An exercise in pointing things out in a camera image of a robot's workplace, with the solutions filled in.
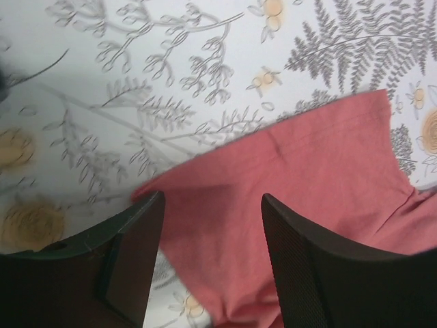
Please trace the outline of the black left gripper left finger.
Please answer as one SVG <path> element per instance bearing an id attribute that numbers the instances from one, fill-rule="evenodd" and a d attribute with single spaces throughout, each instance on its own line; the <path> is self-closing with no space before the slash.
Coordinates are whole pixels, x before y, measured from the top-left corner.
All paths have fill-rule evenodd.
<path id="1" fill-rule="evenodd" d="M 165 196 L 33 253 L 1 257 L 2 327 L 141 327 Z"/>

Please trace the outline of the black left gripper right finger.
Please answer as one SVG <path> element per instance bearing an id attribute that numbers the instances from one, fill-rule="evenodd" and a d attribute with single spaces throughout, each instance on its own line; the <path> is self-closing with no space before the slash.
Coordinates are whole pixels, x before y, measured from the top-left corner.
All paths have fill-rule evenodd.
<path id="1" fill-rule="evenodd" d="M 436 250 L 411 256 L 340 236 L 270 194 L 264 234 L 286 327 L 435 327 Z"/>

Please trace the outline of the dusty rose t-shirt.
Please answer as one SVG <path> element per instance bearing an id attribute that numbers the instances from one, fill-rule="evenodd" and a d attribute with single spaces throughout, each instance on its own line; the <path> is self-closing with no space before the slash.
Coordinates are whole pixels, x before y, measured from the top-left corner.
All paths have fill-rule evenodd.
<path id="1" fill-rule="evenodd" d="M 266 193 L 354 241 L 436 246 L 436 194 L 392 150 L 385 90 L 342 98 L 197 156 L 138 188 L 166 198 L 160 247 L 216 327 L 281 327 L 261 214 Z"/>

